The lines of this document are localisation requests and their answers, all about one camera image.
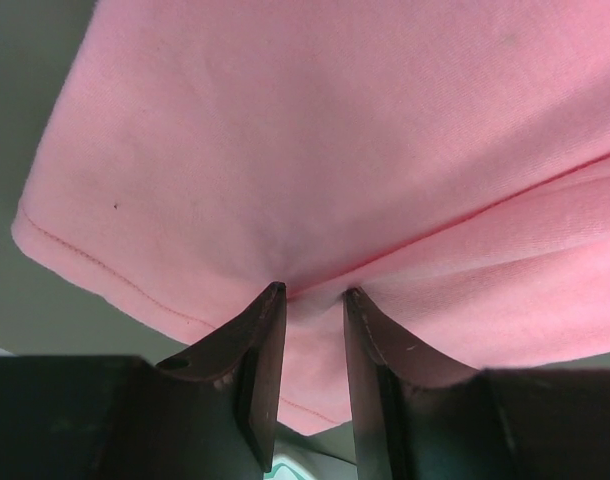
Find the pink t shirt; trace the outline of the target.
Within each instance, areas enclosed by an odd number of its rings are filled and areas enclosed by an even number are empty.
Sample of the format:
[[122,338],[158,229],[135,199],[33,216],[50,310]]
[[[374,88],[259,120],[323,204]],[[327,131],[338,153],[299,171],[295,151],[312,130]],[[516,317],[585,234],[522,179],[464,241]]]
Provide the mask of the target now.
[[12,236],[185,344],[283,282],[305,435],[354,285],[471,367],[610,352],[610,1],[101,1]]

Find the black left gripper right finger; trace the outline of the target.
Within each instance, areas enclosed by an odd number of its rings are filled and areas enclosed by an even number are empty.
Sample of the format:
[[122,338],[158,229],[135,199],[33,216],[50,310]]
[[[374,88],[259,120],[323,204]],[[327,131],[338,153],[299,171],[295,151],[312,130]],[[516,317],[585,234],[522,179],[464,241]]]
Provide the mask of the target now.
[[343,296],[358,476],[482,479],[483,375],[384,314],[361,289]]

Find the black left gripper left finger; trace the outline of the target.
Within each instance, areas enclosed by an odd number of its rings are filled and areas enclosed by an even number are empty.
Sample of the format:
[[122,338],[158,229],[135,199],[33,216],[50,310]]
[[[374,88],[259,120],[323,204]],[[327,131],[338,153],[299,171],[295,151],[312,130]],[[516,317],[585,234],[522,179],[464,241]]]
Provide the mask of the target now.
[[274,454],[286,287],[270,283],[240,314],[159,362],[163,437],[179,479],[260,479]]

